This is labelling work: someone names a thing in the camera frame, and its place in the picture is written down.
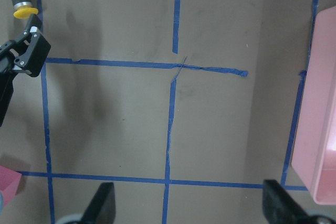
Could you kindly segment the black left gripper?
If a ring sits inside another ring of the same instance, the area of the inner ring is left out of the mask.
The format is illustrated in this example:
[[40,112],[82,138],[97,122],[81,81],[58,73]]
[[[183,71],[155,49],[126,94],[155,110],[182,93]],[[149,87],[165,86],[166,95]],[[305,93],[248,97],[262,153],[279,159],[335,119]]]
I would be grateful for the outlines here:
[[[13,80],[16,73],[39,76],[50,52],[51,45],[40,31],[41,27],[39,17],[31,14],[24,31],[15,40],[1,45],[1,125],[14,92]],[[11,49],[18,53],[17,57],[10,52]]]

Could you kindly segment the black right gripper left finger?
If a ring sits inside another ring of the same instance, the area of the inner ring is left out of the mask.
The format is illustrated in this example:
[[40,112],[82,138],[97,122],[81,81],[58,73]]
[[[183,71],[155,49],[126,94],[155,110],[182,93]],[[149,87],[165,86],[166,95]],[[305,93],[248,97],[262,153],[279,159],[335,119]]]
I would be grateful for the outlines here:
[[101,183],[82,216],[82,223],[114,223],[116,216],[114,183]]

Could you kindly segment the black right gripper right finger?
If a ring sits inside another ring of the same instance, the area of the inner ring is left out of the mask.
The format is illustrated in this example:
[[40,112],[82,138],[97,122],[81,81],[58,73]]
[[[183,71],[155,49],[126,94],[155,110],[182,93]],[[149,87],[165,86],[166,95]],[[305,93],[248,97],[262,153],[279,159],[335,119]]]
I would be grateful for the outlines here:
[[268,223],[317,223],[317,218],[308,215],[273,179],[263,182],[263,214]]

